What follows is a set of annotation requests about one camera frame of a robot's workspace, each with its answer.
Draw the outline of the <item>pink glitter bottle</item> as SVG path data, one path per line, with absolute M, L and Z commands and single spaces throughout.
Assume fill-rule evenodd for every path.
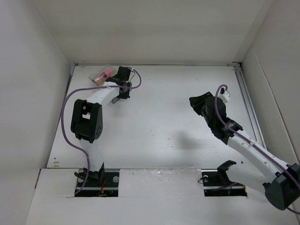
M 104 81 L 106 78 L 111 76 L 111 71 L 110 70 L 105 70 L 104 72 L 101 72 L 100 74 L 96 75 L 92 81 L 95 83 L 98 83 L 100 81 Z

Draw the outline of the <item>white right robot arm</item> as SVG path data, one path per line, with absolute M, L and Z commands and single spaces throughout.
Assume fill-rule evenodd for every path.
M 244 170 L 237 162 L 227 160 L 217 170 L 217 180 L 223 185 L 237 182 L 262 193 L 279 210 L 289 209 L 300 196 L 300 166 L 277 158 L 256 143 L 242 126 L 226 115 L 221 96 L 210 92 L 190 97 L 190 106 L 204 117 L 212 134 L 225 145 L 239 152 L 258 173 Z

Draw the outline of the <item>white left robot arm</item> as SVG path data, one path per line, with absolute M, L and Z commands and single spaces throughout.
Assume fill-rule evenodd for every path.
M 97 144 L 97 139 L 103 131 L 103 107 L 110 102 L 130 98 L 131 74 L 136 74 L 131 67 L 120 66 L 115 70 L 107 66 L 99 75 L 93 75 L 91 78 L 95 87 L 88 90 L 96 92 L 87 99 L 77 99 L 74 102 L 70 129 L 88 154 L 88 180 L 94 186 L 101 185 L 105 179 L 100 171 L 104 162 L 100 146 Z

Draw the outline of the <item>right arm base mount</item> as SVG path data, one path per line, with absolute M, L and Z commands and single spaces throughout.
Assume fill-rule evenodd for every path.
M 226 172 L 236 162 L 228 160 L 217 169 L 202 169 L 201 178 L 198 183 L 203 186 L 205 197 L 247 197 L 247 190 L 244 185 L 229 180 Z

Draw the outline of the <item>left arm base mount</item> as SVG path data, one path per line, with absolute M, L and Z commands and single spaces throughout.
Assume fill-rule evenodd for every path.
M 89 171 L 88 179 L 83 184 L 86 174 L 87 168 L 74 173 L 77 178 L 75 197 L 118 197 L 119 170 L 105 170 L 102 164 L 98 172 Z

